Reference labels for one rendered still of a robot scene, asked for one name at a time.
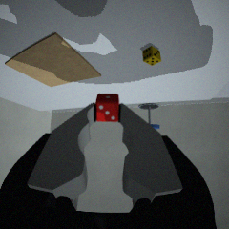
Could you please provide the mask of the yellow die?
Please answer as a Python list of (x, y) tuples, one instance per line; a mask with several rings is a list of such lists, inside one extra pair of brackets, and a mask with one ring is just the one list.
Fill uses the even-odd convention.
[(142, 51), (142, 55), (143, 55), (143, 62), (151, 66), (161, 61), (160, 51), (154, 48), (153, 46)]

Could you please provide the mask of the dark red die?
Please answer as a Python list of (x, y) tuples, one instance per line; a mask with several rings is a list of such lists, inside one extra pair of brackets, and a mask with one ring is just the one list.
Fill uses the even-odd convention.
[(96, 101), (96, 121), (118, 121), (118, 94), (98, 94)]

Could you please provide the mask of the tan mat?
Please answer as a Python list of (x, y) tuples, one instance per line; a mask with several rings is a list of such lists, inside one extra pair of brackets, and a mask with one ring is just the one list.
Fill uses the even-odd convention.
[(5, 65), (49, 87), (101, 76), (56, 32), (24, 49)]

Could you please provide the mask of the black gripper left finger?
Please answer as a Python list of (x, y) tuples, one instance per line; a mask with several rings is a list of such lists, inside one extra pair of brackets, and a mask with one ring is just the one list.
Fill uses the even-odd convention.
[(94, 122), (96, 105), (91, 103), (18, 159), (0, 189), (0, 229), (24, 211), (55, 207), (59, 196), (68, 197), (77, 211), (78, 197), (87, 189), (85, 147)]

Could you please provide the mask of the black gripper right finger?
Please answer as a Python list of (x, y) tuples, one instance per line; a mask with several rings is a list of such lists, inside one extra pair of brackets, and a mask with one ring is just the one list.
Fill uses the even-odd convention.
[(123, 103), (118, 107), (118, 122), (129, 151), (124, 159), (122, 187), (133, 199), (133, 207), (138, 199), (148, 198), (151, 211), (175, 213), (201, 229), (217, 229), (209, 188), (178, 146)]

